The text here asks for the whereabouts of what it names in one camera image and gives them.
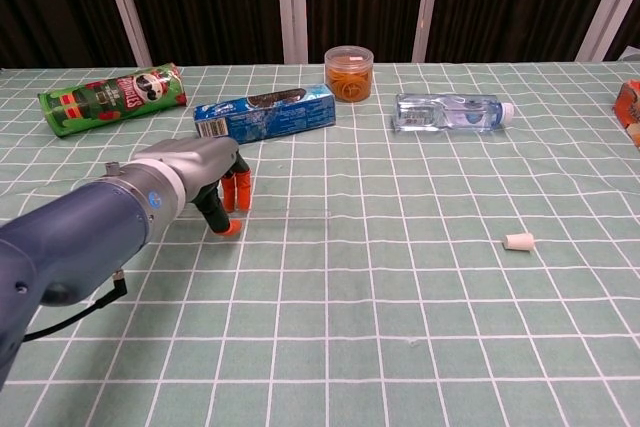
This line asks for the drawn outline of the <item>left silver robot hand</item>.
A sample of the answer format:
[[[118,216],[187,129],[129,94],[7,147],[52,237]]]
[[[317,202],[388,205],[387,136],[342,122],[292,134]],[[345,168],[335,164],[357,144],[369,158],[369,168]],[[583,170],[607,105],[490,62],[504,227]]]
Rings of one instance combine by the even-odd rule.
[[[187,203],[195,205],[210,230],[224,237],[240,233],[229,217],[251,206],[251,169],[230,137],[167,139],[134,155],[137,162],[162,163],[180,178]]]

